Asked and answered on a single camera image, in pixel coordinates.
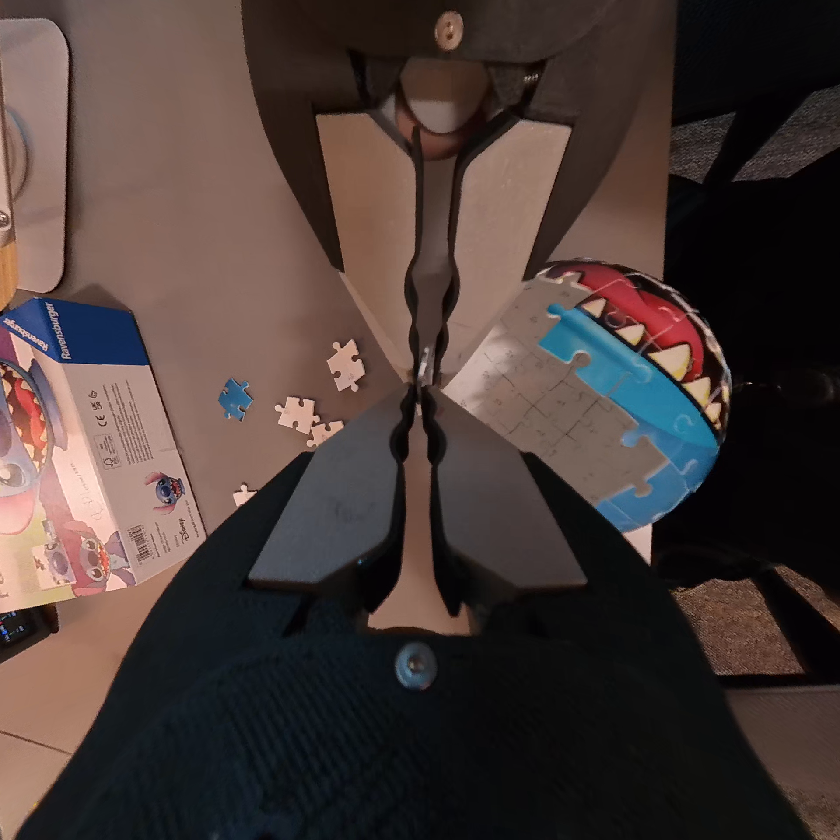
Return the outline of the cartoon printed puzzle box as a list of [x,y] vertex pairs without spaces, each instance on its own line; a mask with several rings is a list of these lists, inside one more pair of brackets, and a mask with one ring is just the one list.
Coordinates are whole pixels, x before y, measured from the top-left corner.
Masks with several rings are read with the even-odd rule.
[[133,315],[36,297],[1,318],[3,612],[144,583],[205,540]]

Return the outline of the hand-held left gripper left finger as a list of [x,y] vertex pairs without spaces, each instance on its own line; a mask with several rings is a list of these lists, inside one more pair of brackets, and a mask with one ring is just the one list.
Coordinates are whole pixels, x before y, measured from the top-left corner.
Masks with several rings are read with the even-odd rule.
[[416,405],[403,385],[321,444],[248,574],[256,588],[375,612],[402,569],[404,462]]

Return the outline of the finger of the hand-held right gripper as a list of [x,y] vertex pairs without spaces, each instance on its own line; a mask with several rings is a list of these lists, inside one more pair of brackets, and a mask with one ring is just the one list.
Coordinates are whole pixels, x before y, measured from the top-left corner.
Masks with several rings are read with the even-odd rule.
[[439,355],[443,384],[519,294],[569,140],[567,126],[518,121],[466,165],[449,236],[455,301]]
[[381,110],[317,117],[344,285],[401,379],[411,379],[406,276],[417,250],[417,172],[407,140]]

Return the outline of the grey rounded stand base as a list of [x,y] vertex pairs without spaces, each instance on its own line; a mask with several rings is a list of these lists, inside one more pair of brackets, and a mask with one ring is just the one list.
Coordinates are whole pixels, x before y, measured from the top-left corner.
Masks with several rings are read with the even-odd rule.
[[1,304],[65,271],[70,53],[45,18],[1,21]]

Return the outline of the scattered white puzzle pieces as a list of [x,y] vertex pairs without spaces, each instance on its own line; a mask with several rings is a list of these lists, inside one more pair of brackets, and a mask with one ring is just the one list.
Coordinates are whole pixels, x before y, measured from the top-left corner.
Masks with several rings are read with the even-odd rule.
[[[332,343],[332,355],[328,358],[329,372],[332,381],[338,392],[350,391],[357,393],[360,390],[359,382],[366,376],[364,363],[360,357],[357,343],[354,339],[345,344],[340,342]],[[248,396],[247,383],[238,383],[236,380],[228,380],[220,395],[219,402],[223,403],[222,397]],[[245,417],[246,408],[249,407],[240,401],[239,404],[228,411],[226,418],[233,418],[241,421]],[[344,427],[344,421],[339,419],[328,419],[323,421],[320,415],[316,414],[316,401],[301,396],[289,395],[285,402],[275,405],[278,414],[277,423],[280,427],[290,429],[306,437],[306,446],[309,450],[320,447],[328,439],[336,435]],[[249,488],[247,483],[242,483],[240,488],[233,493],[233,501],[236,508],[242,507],[256,494],[256,490]]]

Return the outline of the black device with screen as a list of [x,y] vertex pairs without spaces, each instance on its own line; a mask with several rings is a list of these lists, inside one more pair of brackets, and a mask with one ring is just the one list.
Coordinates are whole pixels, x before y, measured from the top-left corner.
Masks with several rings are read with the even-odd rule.
[[10,655],[24,646],[37,634],[37,619],[32,610],[12,611],[1,614],[1,655]]

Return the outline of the colourful puzzle ball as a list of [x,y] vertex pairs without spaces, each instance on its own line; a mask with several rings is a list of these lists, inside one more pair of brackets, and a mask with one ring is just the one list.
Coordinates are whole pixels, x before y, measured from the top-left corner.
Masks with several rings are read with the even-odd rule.
[[731,391],[721,346],[684,296],[593,259],[543,267],[444,389],[621,532],[703,483]]

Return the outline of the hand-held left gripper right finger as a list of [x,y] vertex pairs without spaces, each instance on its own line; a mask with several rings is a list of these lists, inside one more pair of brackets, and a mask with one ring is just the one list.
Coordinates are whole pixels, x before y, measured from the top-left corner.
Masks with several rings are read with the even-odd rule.
[[502,604],[587,585],[523,454],[425,387],[434,579],[447,612],[482,626]]

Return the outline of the blue flat puzzle piece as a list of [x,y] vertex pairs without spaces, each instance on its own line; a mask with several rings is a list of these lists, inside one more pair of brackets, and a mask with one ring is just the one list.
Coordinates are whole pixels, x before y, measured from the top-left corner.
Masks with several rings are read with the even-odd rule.
[[222,391],[217,399],[219,405],[224,410],[226,419],[232,419],[242,422],[245,415],[253,403],[253,397],[250,395],[249,383],[247,381],[237,381],[233,377],[229,377]]

